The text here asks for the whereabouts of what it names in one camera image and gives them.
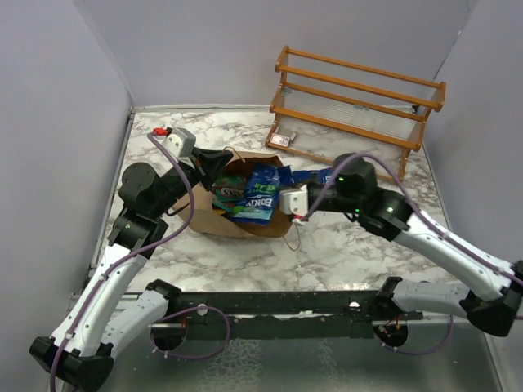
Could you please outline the blue Bonk snack bag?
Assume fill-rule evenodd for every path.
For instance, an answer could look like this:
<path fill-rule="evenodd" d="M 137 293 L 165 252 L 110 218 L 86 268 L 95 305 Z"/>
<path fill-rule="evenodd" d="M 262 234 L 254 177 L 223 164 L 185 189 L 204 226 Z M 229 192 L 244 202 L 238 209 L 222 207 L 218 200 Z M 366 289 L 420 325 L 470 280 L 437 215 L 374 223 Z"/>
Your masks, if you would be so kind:
<path fill-rule="evenodd" d="M 244 188 L 243 198 L 233 207 L 229 219 L 234 223 L 268 225 L 282 188 L 293 183 L 290 166 L 254 165 Z"/>

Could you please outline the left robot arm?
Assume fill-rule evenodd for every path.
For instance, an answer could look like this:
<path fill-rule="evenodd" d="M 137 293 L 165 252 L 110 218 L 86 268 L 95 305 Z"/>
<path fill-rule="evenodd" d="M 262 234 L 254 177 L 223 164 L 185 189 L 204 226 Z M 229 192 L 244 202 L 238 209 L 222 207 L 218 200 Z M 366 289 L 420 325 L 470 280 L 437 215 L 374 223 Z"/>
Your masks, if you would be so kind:
<path fill-rule="evenodd" d="M 133 163 L 122 174 L 118 196 L 123 210 L 113 223 L 95 273 L 66 319 L 50 336 L 34 340 L 32 357 L 49 373 L 51 391 L 98 391 L 121 351 L 152 323 L 184 323 L 197 307 L 183 308 L 181 291 L 152 282 L 120 315 L 114 311 L 129 283 L 157 247 L 181 234 L 188 223 L 167 234 L 167 211 L 183 197 L 195 210 L 193 188 L 210 189 L 232 159 L 230 151 L 193 148 L 166 155 L 172 168 L 159 175 L 148 163 Z"/>

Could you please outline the brown paper bag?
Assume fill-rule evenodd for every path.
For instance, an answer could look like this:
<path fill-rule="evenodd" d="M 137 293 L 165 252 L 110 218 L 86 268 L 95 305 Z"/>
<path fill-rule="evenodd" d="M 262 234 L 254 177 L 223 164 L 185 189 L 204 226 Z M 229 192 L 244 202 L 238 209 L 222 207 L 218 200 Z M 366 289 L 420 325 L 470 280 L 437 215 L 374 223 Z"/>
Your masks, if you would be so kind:
<path fill-rule="evenodd" d="M 283 166 L 279 157 L 274 154 L 238 152 L 232 147 L 229 148 L 229 152 L 233 154 L 233 158 L 227 163 L 221 176 L 239 176 L 248 179 L 256 163 L 272 167 Z M 189 227 L 194 232 L 231 238 L 281 238 L 291 251 L 296 252 L 300 248 L 302 241 L 299 229 L 279 209 L 276 209 L 266 225 L 235 223 L 216 212 L 212 206 L 211 191 L 205 190 L 202 185 L 196 185 L 193 192 L 195 212 Z"/>

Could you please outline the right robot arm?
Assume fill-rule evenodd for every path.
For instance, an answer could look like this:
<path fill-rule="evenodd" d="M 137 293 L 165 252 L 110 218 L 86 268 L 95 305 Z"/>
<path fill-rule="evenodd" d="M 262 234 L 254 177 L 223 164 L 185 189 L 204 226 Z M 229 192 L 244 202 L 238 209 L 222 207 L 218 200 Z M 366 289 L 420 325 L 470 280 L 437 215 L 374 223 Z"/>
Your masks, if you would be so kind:
<path fill-rule="evenodd" d="M 492 336 L 505 337 L 522 303 L 522 263 L 491 256 L 438 224 L 404 190 L 378 186 L 366 154 L 343 154 L 329 181 L 306 186 L 308 213 L 341 212 L 367 232 L 437 264 L 456 284 L 388 278 L 375 300 L 384 319 L 429 311 L 467 319 Z"/>

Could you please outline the dark blue chips bag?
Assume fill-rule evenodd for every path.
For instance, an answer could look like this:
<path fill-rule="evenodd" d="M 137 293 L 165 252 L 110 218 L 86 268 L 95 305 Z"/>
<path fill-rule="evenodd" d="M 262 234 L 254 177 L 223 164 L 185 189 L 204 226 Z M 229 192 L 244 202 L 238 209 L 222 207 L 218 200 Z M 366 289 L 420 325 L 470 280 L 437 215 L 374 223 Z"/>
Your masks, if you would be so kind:
<path fill-rule="evenodd" d="M 296 170 L 292 172 L 292 177 L 295 184 L 312 182 L 325 185 L 330 180 L 332 173 L 332 167 L 317 170 Z"/>

